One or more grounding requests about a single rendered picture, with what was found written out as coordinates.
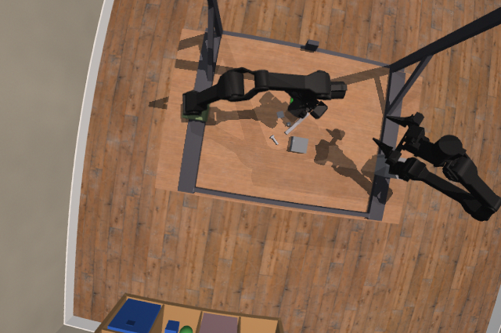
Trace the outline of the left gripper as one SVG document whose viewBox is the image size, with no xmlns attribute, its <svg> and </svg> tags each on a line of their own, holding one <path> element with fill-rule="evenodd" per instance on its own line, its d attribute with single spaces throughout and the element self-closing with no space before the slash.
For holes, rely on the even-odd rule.
<svg viewBox="0 0 501 333">
<path fill-rule="evenodd" d="M 403 127 L 406 127 L 407 125 L 409 127 L 408 130 L 406 131 L 405 135 L 402 137 L 402 140 L 400 141 L 400 143 L 396 147 L 395 150 L 397 150 L 397 151 L 392 150 L 393 147 L 390 147 L 390 146 L 386 145 L 385 143 L 382 143 L 378 139 L 373 138 L 373 141 L 383 151 L 383 153 L 385 155 L 385 159 L 386 158 L 388 159 L 385 161 L 386 164 L 388 164 L 390 166 L 395 165 L 397 163 L 398 159 L 402 155 L 402 153 L 401 153 L 402 150 L 407 150 L 408 152 L 414 154 L 415 157 L 420 157 L 420 158 L 422 158 L 427 153 L 427 151 L 429 150 L 429 148 L 432 144 L 432 142 L 430 142 L 429 139 L 427 142 L 423 141 L 421 146 L 424 147 L 424 149 L 422 151 L 421 150 L 418 150 L 418 151 L 409 150 L 407 147 L 405 147 L 405 145 L 408 143 L 408 141 L 406 139 L 406 135 L 410 131 L 412 125 L 420 126 L 422 120 L 424 119 L 424 116 L 421 113 L 416 112 L 416 114 L 414 116 L 412 114 L 409 117 L 387 116 L 386 118 L 403 126 Z M 405 142 L 405 144 L 402 145 L 404 142 Z M 388 151 L 388 154 L 387 154 L 386 150 Z"/>
</svg>

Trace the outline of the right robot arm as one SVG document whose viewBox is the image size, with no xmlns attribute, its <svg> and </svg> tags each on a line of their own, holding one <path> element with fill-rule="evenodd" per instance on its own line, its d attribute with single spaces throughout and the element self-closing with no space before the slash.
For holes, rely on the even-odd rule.
<svg viewBox="0 0 501 333">
<path fill-rule="evenodd" d="M 239 72 L 239 73 L 237 73 Z M 242 73 L 242 74 L 241 74 Z M 244 95 L 243 74 L 254 75 L 254 88 Z M 308 100 L 343 99 L 347 85 L 343 81 L 330 81 L 330 76 L 325 71 L 318 70 L 308 75 L 272 73 L 267 70 L 251 71 L 244 67 L 228 70 L 218 79 L 216 85 L 202 92 L 194 91 L 182 94 L 183 115 L 199 115 L 207 109 L 207 104 L 220 100 L 239 102 L 250 100 L 259 92 L 269 90 L 301 92 Z M 243 96 L 244 95 L 244 96 Z M 237 97 L 238 96 L 238 97 Z M 288 106 L 288 111 L 297 118 L 307 115 L 308 104 L 299 95 Z M 303 117 L 301 115 L 303 115 Z"/>
</svg>

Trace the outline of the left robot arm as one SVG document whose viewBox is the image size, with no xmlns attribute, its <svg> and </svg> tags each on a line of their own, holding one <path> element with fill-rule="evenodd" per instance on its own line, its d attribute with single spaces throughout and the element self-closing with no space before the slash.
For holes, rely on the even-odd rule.
<svg viewBox="0 0 501 333">
<path fill-rule="evenodd" d="M 423 127 L 412 125 L 406 135 L 410 150 L 423 150 L 425 136 Z M 421 147 L 420 147 L 420 146 Z M 463 144 L 458 137 L 446 135 L 436 143 L 432 143 L 427 153 L 422 157 L 434 167 L 443 167 L 445 177 L 453 182 L 460 183 L 470 192 L 466 192 L 443 178 L 427 170 L 427 166 L 415 157 L 408 157 L 405 161 L 397 161 L 389 167 L 389 174 L 396 175 L 408 182 L 408 179 L 422 181 L 436 190 L 458 201 L 465 212 L 478 221 L 488 221 L 492 214 L 501 206 L 501 197 L 497 196 L 488 185 L 478 176 L 478 169 L 473 161 L 464 152 Z M 404 163 L 404 164 L 403 164 Z M 443 164 L 444 163 L 444 164 Z M 481 203 L 481 204 L 480 204 Z"/>
</svg>

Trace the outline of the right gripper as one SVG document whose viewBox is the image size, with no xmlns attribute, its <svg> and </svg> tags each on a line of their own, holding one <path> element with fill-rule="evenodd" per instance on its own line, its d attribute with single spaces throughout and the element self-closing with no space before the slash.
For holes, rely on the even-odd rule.
<svg viewBox="0 0 501 333">
<path fill-rule="evenodd" d="M 288 93 L 288 95 L 293 99 L 294 96 L 296 95 L 299 95 L 301 97 L 301 99 L 306 102 L 307 104 L 309 104 L 309 102 L 311 102 L 309 104 L 309 106 L 306 108 L 307 112 L 311 112 L 310 115 L 313 116 L 314 119 L 319 119 L 322 117 L 322 115 L 326 112 L 326 110 L 328 109 L 328 106 L 321 100 L 320 102 L 318 100 L 314 100 L 313 102 L 312 101 L 308 101 L 306 100 L 303 95 L 301 95 L 301 92 L 287 92 L 285 91 L 286 93 Z M 291 94 L 290 94 L 291 93 Z M 318 105 L 317 105 L 318 104 Z"/>
</svg>

